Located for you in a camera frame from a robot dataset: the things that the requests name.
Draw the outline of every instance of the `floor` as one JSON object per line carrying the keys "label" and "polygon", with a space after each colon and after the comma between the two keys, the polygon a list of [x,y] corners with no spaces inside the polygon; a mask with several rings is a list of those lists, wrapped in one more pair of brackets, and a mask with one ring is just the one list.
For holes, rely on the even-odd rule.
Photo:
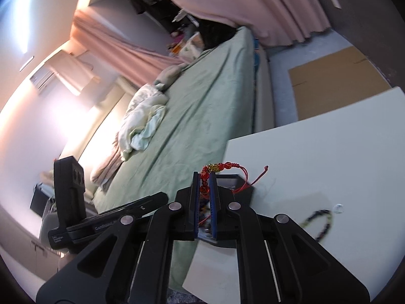
{"label": "floor", "polygon": [[305,43],[296,44],[293,47],[267,49],[271,86],[273,88],[276,127],[298,121],[294,91],[288,70],[351,45],[343,36],[333,30],[329,30],[326,33],[313,36]]}

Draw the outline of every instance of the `ceiling light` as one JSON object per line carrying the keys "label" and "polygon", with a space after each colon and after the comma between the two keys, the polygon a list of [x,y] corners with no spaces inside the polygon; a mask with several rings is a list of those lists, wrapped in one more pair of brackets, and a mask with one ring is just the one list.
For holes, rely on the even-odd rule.
{"label": "ceiling light", "polygon": [[28,51],[30,0],[17,0],[15,6],[15,33],[21,52]]}
{"label": "ceiling light", "polygon": [[24,65],[23,66],[21,66],[21,68],[20,68],[20,72],[23,70],[23,68],[25,67],[25,66],[27,66],[28,65],[28,63],[30,62],[30,61],[32,61],[34,59],[34,56],[32,56],[29,60],[27,60],[25,63],[24,63]]}

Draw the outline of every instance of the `beaded bracelet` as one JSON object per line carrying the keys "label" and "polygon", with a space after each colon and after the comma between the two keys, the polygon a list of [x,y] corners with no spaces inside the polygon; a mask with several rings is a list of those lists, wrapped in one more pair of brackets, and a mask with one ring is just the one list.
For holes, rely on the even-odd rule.
{"label": "beaded bracelet", "polygon": [[321,241],[325,235],[329,232],[329,230],[331,229],[332,226],[332,212],[330,210],[317,210],[316,212],[314,212],[311,216],[309,216],[305,221],[303,221],[300,226],[302,228],[305,228],[309,225],[309,223],[314,220],[317,217],[321,217],[321,216],[327,216],[327,223],[325,224],[325,227],[323,228],[322,232],[318,234],[318,236],[315,238],[316,242]]}

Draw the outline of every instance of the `metal screw head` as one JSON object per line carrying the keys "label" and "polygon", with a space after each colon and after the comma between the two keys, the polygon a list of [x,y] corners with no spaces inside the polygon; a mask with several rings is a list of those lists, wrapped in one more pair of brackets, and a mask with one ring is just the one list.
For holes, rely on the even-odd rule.
{"label": "metal screw head", "polygon": [[337,214],[341,214],[343,212],[343,205],[338,203],[333,207],[332,210],[333,210],[333,212],[335,212]]}
{"label": "metal screw head", "polygon": [[179,202],[172,202],[169,204],[169,209],[170,210],[179,210],[181,208],[181,203]]}
{"label": "metal screw head", "polygon": [[276,221],[282,224],[288,223],[289,220],[290,219],[288,218],[288,216],[284,214],[277,215],[276,217]]}
{"label": "metal screw head", "polygon": [[240,205],[239,202],[231,202],[231,203],[228,205],[228,207],[229,207],[229,209],[231,209],[231,210],[239,210],[240,207],[242,207],[242,206]]}
{"label": "metal screw head", "polygon": [[121,224],[128,225],[134,221],[134,218],[130,215],[125,215],[121,217]]}

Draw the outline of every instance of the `cardboard sheet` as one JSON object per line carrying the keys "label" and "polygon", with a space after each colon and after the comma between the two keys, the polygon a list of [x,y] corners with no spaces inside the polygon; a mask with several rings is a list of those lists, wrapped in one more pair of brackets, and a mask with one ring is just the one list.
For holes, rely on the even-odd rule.
{"label": "cardboard sheet", "polygon": [[390,88],[357,48],[349,48],[289,70],[299,120],[353,104]]}

